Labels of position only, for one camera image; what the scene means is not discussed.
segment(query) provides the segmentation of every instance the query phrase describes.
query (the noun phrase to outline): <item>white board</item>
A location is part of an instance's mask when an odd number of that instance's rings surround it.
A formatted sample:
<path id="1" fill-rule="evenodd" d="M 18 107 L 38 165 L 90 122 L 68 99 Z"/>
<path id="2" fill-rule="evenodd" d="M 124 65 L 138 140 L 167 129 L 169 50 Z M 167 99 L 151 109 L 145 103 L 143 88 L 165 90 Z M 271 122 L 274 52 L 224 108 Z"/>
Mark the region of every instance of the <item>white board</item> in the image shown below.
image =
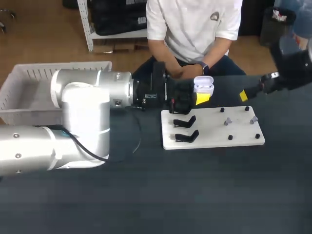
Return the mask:
<path id="1" fill-rule="evenodd" d="M 162 142 L 166 150 L 218 148 L 235 146 L 263 145 L 265 139 L 259 123 L 250 124 L 250 120 L 256 116 L 252 107 L 245 111 L 242 107 L 193 109 L 188 115 L 170 114 L 168 110 L 161 112 Z M 179 119 L 189 121 L 192 116 L 196 121 L 190 129 L 175 128 L 173 121 Z M 224 121 L 230 118 L 232 123 L 224 125 Z M 195 130 L 199 130 L 199 136 L 193 143 L 177 142 L 176 134 L 191 136 Z"/>

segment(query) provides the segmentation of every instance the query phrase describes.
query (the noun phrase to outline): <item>gray peg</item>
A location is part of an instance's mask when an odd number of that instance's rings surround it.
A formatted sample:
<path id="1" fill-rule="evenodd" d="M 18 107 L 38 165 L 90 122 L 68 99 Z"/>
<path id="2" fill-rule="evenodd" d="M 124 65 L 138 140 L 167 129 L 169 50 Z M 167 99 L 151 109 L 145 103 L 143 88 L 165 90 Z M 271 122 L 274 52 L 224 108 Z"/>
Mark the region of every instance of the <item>gray peg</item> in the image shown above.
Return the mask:
<path id="1" fill-rule="evenodd" d="M 232 120 L 230 118 L 227 118 L 226 121 L 224 121 L 225 126 L 228 126 L 230 123 L 232 123 Z"/>
<path id="2" fill-rule="evenodd" d="M 254 124 L 258 122 L 258 118 L 256 116 L 254 116 L 251 120 L 250 120 L 250 124 Z"/>

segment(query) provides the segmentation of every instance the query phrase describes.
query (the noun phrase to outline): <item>wristwatch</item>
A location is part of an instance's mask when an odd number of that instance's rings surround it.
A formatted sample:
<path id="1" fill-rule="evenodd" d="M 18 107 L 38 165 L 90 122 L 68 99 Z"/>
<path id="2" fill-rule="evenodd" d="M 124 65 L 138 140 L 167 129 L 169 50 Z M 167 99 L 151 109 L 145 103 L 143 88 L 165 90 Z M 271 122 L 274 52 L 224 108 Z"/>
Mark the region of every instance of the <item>wristwatch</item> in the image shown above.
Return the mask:
<path id="1" fill-rule="evenodd" d="M 209 66 L 207 64 L 202 61 L 198 61 L 196 64 L 199 64 L 202 67 L 204 76 L 208 75 Z"/>

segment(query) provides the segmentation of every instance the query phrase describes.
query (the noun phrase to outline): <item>hand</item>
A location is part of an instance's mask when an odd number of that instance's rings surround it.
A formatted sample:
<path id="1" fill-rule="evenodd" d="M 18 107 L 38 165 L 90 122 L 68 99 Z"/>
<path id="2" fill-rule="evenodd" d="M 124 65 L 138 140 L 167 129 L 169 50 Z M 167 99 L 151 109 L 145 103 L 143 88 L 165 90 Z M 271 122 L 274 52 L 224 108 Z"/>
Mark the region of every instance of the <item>hand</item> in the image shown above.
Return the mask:
<path id="1" fill-rule="evenodd" d="M 203 75 L 203 69 L 199 64 L 182 67 L 182 72 L 180 79 L 194 79 Z"/>
<path id="2" fill-rule="evenodd" d="M 179 79 L 183 74 L 182 67 L 175 71 L 172 71 L 170 74 L 173 79 Z"/>

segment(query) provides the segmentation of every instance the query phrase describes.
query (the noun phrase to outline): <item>wooden floor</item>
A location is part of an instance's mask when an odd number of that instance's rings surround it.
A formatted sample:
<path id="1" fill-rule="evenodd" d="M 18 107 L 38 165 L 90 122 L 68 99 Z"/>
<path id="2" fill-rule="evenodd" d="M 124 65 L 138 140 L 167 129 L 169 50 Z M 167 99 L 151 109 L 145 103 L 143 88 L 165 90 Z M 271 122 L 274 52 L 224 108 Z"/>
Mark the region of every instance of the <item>wooden floor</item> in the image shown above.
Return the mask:
<path id="1" fill-rule="evenodd" d="M 109 60 L 115 71 L 133 72 L 150 56 L 147 50 L 89 53 L 79 11 L 63 8 L 61 0 L 1 0 L 4 7 L 14 10 L 17 20 L 0 15 L 7 26 L 7 34 L 0 34 L 0 85 L 15 64 Z M 257 37 L 240 37 L 230 57 L 249 75 L 275 71 L 269 50 Z"/>

